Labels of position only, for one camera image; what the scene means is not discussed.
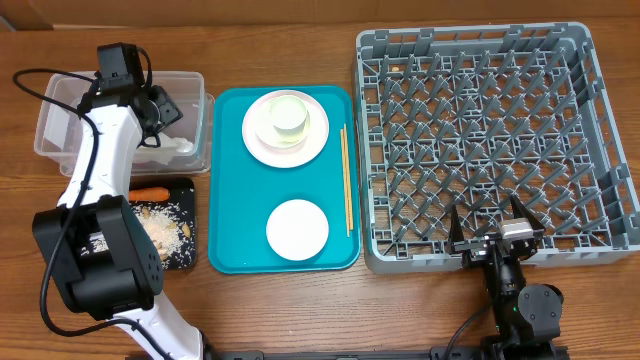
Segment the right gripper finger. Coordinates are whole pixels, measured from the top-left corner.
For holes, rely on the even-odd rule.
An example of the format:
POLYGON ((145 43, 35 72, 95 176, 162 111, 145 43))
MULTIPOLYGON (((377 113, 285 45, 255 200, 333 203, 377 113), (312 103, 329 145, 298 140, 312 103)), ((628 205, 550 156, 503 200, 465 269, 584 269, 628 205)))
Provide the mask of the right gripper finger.
POLYGON ((450 229, 448 232, 448 243, 455 244, 464 241, 464 233, 457 212, 457 207, 455 204, 453 204, 450 209, 450 229))
POLYGON ((524 218, 534 231, 544 231, 544 225, 524 206, 517 195, 510 195, 509 200, 514 218, 524 218))

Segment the white cup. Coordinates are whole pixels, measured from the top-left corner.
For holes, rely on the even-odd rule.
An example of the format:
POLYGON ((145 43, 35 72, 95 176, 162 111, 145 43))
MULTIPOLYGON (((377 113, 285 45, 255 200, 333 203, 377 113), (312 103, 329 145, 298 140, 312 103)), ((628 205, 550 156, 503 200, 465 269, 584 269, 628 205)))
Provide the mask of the white cup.
POLYGON ((304 133, 308 118, 305 103, 294 95, 282 95, 269 106, 271 124, 283 141, 296 142, 304 133))

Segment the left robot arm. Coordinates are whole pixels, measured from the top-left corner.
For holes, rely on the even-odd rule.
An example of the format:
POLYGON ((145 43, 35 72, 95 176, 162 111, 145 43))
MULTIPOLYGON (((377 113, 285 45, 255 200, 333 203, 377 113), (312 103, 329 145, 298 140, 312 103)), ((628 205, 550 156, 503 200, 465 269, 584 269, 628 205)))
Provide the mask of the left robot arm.
POLYGON ((67 337, 117 326, 153 359, 212 359, 163 291, 161 257, 128 200, 133 155, 182 113, 159 86, 92 90, 77 109, 81 150, 55 209, 32 230, 46 261, 40 311, 67 337))

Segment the orange carrot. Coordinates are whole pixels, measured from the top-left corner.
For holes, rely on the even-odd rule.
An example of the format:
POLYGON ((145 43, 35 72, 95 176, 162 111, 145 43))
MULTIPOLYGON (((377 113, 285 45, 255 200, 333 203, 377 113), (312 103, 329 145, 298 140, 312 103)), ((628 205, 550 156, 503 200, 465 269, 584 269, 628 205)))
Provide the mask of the orange carrot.
POLYGON ((170 198, 170 191, 164 187, 148 187, 129 191, 130 202, 164 202, 170 198))

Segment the food scraps pile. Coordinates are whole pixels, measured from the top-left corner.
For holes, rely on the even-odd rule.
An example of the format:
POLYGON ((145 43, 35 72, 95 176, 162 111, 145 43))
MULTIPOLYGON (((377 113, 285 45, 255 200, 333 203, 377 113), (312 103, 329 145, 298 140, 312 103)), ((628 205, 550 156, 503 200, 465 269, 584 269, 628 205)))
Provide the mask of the food scraps pile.
POLYGON ((165 270, 195 265, 197 231, 191 212, 171 202, 138 202, 131 207, 156 247, 165 270))

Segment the white napkin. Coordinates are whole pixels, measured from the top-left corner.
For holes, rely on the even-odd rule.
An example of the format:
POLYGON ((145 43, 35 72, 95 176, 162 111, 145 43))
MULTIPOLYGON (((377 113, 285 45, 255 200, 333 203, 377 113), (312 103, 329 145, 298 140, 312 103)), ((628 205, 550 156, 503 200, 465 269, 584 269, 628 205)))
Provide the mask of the white napkin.
POLYGON ((161 133, 159 139, 160 147, 140 146, 135 152, 133 162, 157 162, 168 165, 174 157, 185 155, 194 149, 194 144, 186 138, 171 138, 161 133))

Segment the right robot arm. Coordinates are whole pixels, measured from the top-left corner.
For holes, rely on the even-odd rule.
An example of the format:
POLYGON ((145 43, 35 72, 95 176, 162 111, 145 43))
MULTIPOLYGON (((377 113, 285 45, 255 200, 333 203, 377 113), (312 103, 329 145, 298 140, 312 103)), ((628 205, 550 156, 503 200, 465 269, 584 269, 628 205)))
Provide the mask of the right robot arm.
POLYGON ((545 227, 515 195, 509 197, 513 218, 498 224, 498 231, 477 242, 464 238, 457 208, 450 209, 448 252, 462 256, 465 268, 483 270, 489 304, 472 314, 454 333, 444 359, 550 359, 570 357, 560 336, 564 296, 550 284, 528 284, 521 261, 537 253, 545 227), (460 347, 459 337, 472 322, 492 311, 497 333, 481 339, 477 347, 460 347))

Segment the green-rimmed white bowl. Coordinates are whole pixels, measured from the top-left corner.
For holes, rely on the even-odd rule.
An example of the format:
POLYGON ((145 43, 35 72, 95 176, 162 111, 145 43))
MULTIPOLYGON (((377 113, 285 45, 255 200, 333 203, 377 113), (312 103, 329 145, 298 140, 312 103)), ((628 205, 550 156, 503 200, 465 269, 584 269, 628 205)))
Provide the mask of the green-rimmed white bowl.
POLYGON ((264 142, 266 145, 271 146, 277 149, 285 149, 291 148, 293 146, 301 143, 309 133, 309 129, 311 126, 310 121, 310 113, 308 110, 308 118, 306 122, 306 127, 304 129, 303 136, 296 142, 287 142, 283 141, 282 138, 276 133, 272 124, 271 118, 269 115, 269 106, 273 99, 261 104, 258 107, 257 114, 255 115, 255 131, 258 138, 264 142))

